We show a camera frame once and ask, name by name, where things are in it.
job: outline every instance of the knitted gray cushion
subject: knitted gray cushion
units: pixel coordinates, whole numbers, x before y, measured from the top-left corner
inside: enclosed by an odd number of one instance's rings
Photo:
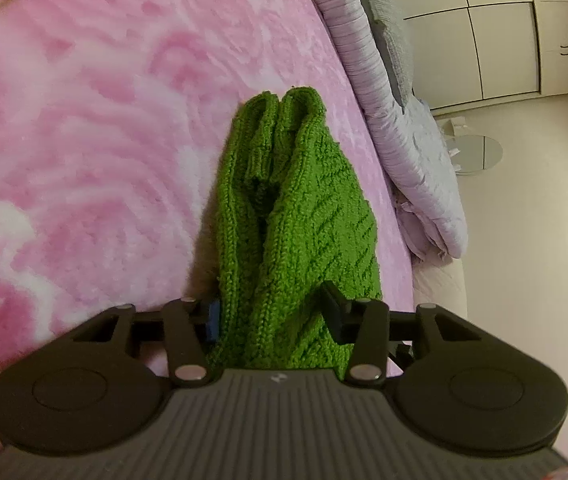
[[[395,100],[404,108],[413,92],[413,49],[402,13],[392,0],[360,0],[384,62]]]

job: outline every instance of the green sweater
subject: green sweater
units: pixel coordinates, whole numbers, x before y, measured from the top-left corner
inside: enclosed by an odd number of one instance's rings
[[[337,368],[351,346],[333,342],[309,296],[331,280],[347,298],[380,298],[375,217],[326,126],[312,88],[280,103],[243,105],[218,182],[221,341],[212,365]]]

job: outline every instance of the white wall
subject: white wall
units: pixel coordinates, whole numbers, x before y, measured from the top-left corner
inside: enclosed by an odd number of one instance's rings
[[[568,384],[568,96],[462,112],[504,159],[459,178],[469,318]],[[568,457],[568,420],[558,440]]]

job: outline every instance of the mattress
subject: mattress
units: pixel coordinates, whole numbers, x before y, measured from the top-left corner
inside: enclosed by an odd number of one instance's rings
[[[216,286],[219,156],[238,105],[312,86],[412,309],[388,181],[311,0],[0,0],[0,370],[114,304]]]

